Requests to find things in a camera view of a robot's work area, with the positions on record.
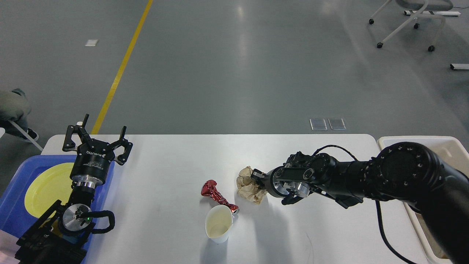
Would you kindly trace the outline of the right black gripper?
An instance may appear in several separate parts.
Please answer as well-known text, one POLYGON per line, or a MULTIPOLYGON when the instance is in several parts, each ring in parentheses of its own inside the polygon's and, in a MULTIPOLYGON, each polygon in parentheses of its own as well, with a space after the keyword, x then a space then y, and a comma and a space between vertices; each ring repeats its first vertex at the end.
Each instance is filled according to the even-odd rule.
POLYGON ((267 192, 275 198, 283 198, 282 205, 292 205, 301 201, 303 197, 296 193, 291 193, 291 181, 280 179, 280 175, 284 172, 285 167, 277 167, 265 174, 258 169, 253 169, 251 179, 257 184, 265 184, 267 192))

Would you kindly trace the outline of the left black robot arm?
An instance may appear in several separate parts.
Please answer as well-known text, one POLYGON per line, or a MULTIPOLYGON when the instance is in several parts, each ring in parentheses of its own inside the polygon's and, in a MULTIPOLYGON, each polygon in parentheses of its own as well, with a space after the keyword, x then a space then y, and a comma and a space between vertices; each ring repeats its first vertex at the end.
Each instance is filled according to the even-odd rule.
POLYGON ((95 211, 96 188, 105 184, 113 162, 127 162, 133 144, 125 138, 124 126, 115 142, 93 139, 82 122, 69 125, 62 150, 77 153, 71 170, 69 200, 55 201, 18 239, 15 259, 20 264, 80 264, 87 254, 85 243, 92 234, 105 234, 115 227, 110 210, 95 211))

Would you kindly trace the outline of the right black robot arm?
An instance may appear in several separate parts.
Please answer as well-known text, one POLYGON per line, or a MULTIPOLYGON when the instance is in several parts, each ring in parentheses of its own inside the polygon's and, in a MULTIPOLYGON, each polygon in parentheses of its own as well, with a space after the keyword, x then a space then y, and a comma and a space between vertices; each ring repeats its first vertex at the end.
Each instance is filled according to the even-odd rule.
POLYGON ((422 144, 395 143, 368 161, 340 162, 321 149, 312 155, 297 152, 268 173, 253 170, 251 179, 273 197, 282 198, 283 205, 312 193, 344 208, 373 199, 383 242, 410 264, 390 245, 383 228, 380 202, 398 199, 422 216, 452 263, 468 263, 468 177, 422 144))

